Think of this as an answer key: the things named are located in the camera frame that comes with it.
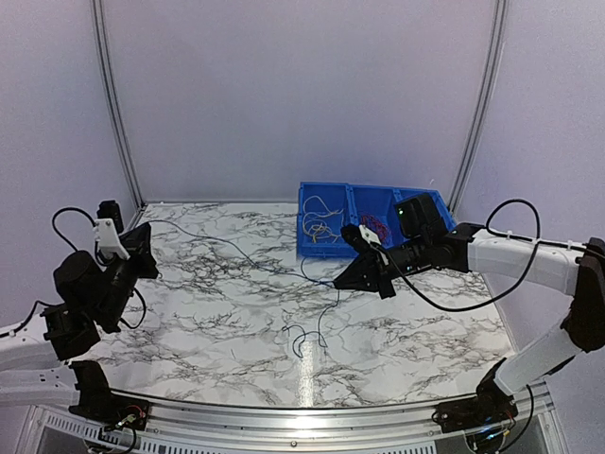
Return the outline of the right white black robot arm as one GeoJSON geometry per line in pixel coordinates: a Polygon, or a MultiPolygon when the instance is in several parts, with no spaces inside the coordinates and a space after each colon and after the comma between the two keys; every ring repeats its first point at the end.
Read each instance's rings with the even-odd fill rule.
{"type": "Polygon", "coordinates": [[[394,296],[396,278],[447,269],[495,273],[571,297],[568,313],[548,332],[511,358],[500,360],[476,387],[468,414],[487,424],[506,401],[537,378],[550,375],[581,353],[604,346],[604,242],[548,241],[537,227],[534,236],[494,230],[489,223],[460,223],[448,228],[436,203],[422,193],[396,204],[405,243],[389,249],[363,225],[342,227],[344,240],[357,253],[333,281],[340,290],[394,296]]]}

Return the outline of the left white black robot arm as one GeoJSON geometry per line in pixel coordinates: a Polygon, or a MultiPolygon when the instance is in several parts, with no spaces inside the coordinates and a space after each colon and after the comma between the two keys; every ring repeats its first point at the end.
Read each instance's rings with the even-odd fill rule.
{"type": "Polygon", "coordinates": [[[107,266],[85,250],[70,253],[53,272],[60,303],[2,328],[2,405],[63,405],[100,421],[118,414],[123,405],[102,367],[83,355],[101,334],[127,326],[124,311],[139,293],[138,281],[158,277],[151,234],[147,222],[118,234],[111,219],[97,220],[97,252],[107,266]]]}

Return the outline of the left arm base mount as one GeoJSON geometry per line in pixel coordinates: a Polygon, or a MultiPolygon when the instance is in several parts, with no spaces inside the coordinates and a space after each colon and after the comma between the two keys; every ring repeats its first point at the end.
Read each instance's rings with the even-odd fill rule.
{"type": "Polygon", "coordinates": [[[71,414],[103,423],[106,431],[120,428],[143,430],[149,410],[150,402],[145,399],[112,392],[81,393],[76,405],[68,407],[71,414]]]}

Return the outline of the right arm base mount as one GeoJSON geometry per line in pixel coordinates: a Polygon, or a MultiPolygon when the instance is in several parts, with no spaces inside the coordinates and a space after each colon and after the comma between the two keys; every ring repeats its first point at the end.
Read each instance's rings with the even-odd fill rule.
{"type": "Polygon", "coordinates": [[[441,402],[431,419],[443,433],[450,433],[511,421],[517,415],[518,409],[511,398],[482,394],[441,402]]]}

